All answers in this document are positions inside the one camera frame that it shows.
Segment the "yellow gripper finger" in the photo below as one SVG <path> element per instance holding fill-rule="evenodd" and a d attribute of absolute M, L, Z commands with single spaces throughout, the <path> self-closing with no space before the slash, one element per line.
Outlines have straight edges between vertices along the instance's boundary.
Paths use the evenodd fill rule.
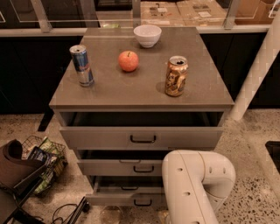
<path fill-rule="evenodd" d="M 159 211 L 158 218 L 161 224 L 170 224 L 169 212 L 167 210 Z"/>

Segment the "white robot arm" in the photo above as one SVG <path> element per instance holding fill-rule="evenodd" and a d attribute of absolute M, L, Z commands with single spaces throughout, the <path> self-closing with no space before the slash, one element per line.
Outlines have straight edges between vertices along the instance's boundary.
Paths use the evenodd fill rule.
<path fill-rule="evenodd" d="M 174 150 L 162 163 L 165 224 L 219 224 L 216 212 L 235 185 L 235 168 L 219 153 Z"/>

